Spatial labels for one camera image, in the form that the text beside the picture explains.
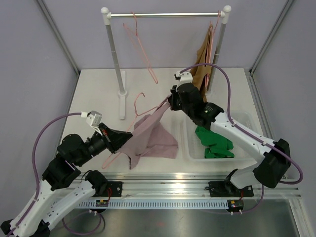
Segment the white plastic basket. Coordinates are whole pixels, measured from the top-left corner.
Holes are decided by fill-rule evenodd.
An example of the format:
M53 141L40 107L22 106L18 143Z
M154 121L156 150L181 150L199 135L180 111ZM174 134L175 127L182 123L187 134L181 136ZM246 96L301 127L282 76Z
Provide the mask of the white plastic basket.
M256 124L253 120L251 114L246 111L232 111L231 116L234 120L238 121L242 125L246 126L247 128L257 132ZM203 146L200 139L195 134L195 130L197 126L188 118L186 117L184 120L184 144L186 149L186 154L189 156L189 159L196 162L224 162L224 161L246 161L254 159L241 147L237 146L235 142L233 142L234 148L231 152L235 155L234 158L205 158L204 153L206 146Z

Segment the white clothes rack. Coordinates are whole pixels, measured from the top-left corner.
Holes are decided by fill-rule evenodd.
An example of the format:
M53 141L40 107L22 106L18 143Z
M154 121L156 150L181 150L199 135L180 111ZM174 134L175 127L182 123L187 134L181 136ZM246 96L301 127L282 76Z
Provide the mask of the white clothes rack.
M229 20L229 15L232 11L231 6L226 5L223 7L221 11L221 17L219 22L221 23L220 30L219 30L219 38L216 44L215 52L211 56L211 63L217 64L218 58L220 55L220 50L223 42L223 37L225 33L225 29ZM103 16L103 22L107 31L108 40L110 44L112 59L114 63L114 69L117 76L118 81L118 97L119 97L119 119L125 119L125 110L126 110L126 97L127 97L127 90L126 90L126 75L124 71L120 70L119 60L116 52L115 41L112 33L111 28L111 19L113 18L133 18L131 13L111 13L110 10L106 7L101 8L101 14ZM171 18L171 17L216 17L218 16L218 12L200 12L200 13L135 13L138 18Z

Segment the brown tank top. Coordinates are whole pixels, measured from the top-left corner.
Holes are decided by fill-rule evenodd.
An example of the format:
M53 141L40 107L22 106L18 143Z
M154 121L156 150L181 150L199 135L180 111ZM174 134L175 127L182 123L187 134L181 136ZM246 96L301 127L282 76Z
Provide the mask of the brown tank top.
M208 27L207 33L205 35L204 41L200 47L200 49L197 51L197 59L195 64L203 64L206 63L206 52L207 52L207 46L209 42L209 36L208 31L210 29L210 26ZM190 70L190 73L193 76L193 85L199 90L200 95L202 96L204 102L207 101L206 98L206 88L208 84L208 79L211 73L211 67L202 65L195 67Z

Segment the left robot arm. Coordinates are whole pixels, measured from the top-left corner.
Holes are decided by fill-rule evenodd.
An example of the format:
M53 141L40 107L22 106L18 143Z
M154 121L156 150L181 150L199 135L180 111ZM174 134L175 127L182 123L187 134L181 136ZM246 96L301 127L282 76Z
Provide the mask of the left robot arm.
M79 167L104 150L117 152L131 138L132 133L110 129L103 123L86 141L77 134L64 137L27 206L16 218L1 224L3 233L8 237L47 237L56 224L83 200L111 194L106 177L93 170L72 192L57 200L81 174Z

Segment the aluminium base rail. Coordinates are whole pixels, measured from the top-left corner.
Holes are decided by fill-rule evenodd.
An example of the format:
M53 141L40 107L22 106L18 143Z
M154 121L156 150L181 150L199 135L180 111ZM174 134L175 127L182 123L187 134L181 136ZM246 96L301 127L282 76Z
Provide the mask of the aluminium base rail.
M283 184L275 189L253 185L226 194L217 176L123 175L89 171L66 188L52 191L43 181L36 203L48 216L75 208L93 209L228 209L229 202L265 199L301 199L298 187Z

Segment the mauve pink tank top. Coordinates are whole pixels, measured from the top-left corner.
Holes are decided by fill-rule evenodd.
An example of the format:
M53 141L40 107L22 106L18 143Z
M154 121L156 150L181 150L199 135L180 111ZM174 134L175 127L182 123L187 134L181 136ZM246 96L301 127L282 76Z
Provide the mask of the mauve pink tank top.
M175 159L178 142L160 123L170 105L163 102L151 115L142 117L134 125L132 137L119 149L129 158L129 169L134 169L141 157Z

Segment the green tank top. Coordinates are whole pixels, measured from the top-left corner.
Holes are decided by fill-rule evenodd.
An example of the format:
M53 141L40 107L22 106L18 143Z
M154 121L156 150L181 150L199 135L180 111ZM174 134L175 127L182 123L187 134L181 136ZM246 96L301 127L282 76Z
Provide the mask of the green tank top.
M224 136L209 131L201 126L197 126L195 134L201 141L201 144L205 146L204 158L234 158L235 154L231 152L234 148L232 141Z

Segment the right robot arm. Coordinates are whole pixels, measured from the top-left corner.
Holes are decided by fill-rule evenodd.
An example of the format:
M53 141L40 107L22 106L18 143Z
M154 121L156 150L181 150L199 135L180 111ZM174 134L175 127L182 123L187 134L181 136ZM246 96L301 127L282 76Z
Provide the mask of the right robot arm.
M248 187L261 184L273 189L280 183L291 166L287 159L290 155L288 142L261 137L231 119L221 107L204 102L192 83L174 85L170 91L168 102L173 111L182 110L195 125L227 138L256 160L252 166L234 169L223 181L209 182L211 197L252 197L253 192Z

